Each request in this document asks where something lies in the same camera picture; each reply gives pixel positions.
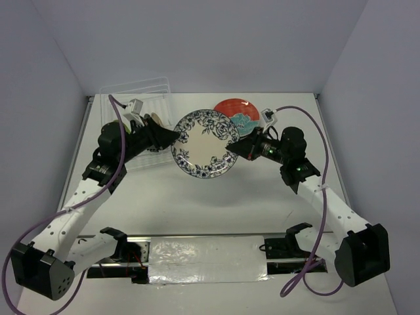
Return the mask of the white pink plate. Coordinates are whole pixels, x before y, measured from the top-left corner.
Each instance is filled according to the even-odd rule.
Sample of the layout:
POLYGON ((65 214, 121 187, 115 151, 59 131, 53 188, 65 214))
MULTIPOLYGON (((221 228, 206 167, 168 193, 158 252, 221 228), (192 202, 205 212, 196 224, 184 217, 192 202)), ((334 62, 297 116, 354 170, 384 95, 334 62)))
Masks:
POLYGON ((241 98, 222 100, 214 107, 214 110, 228 116, 241 137, 247 136, 259 126, 259 111, 247 100, 241 98))

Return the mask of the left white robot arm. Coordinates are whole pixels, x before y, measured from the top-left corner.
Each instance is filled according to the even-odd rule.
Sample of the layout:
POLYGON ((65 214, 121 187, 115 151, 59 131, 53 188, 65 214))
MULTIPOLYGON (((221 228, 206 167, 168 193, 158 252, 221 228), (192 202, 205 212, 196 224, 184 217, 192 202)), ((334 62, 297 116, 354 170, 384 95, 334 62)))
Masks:
POLYGON ((105 258, 126 259, 133 249, 126 233, 111 227, 93 238, 78 239, 94 213, 115 192, 127 174, 125 164, 145 150, 170 147, 179 133, 158 125, 151 117, 143 125, 131 122, 127 132, 117 121, 101 128, 98 148, 82 174, 76 191, 60 214, 27 244, 12 247, 11 262, 16 283, 52 301, 61 299, 74 278, 105 258))

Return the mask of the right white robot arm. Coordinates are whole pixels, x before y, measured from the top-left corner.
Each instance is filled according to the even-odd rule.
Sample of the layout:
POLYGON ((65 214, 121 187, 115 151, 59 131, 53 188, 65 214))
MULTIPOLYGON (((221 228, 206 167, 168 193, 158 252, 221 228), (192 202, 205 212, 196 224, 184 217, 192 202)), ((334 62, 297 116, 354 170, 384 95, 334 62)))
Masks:
POLYGON ((285 185, 307 201, 321 215, 322 224, 333 232, 331 236, 319 236, 311 224, 297 224, 287 229, 283 245, 276 249, 278 253, 299 257, 313 251, 330 262, 350 287, 389 271, 387 230, 359 216, 327 186, 321 172, 306 158, 306 140, 300 129, 287 127, 280 139, 273 139, 263 128, 256 127, 226 148, 249 161, 263 157, 279 163, 285 185))

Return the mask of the lime green plate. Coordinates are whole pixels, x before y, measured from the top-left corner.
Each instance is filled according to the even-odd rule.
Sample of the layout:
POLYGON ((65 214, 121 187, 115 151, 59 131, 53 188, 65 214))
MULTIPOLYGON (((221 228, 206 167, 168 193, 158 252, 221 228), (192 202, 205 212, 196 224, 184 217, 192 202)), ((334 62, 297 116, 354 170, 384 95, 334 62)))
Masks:
MULTIPOLYGON (((119 124, 119 120, 118 119, 114 120, 114 122, 116 122, 117 124, 119 124)), ((124 129, 125 129, 125 132, 127 134, 130 134, 131 133, 130 128, 125 123, 123 123, 123 126, 124 126, 124 129)))

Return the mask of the dark patterned plate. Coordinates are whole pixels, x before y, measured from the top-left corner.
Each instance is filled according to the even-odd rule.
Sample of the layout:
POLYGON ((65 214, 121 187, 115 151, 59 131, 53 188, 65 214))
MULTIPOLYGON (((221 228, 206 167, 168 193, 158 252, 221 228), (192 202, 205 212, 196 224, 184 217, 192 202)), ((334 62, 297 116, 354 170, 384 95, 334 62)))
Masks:
POLYGON ((179 139, 171 146, 177 166, 198 179, 213 179, 229 171, 238 156, 226 147, 240 139, 226 115, 210 109, 186 114, 175 126, 179 139))

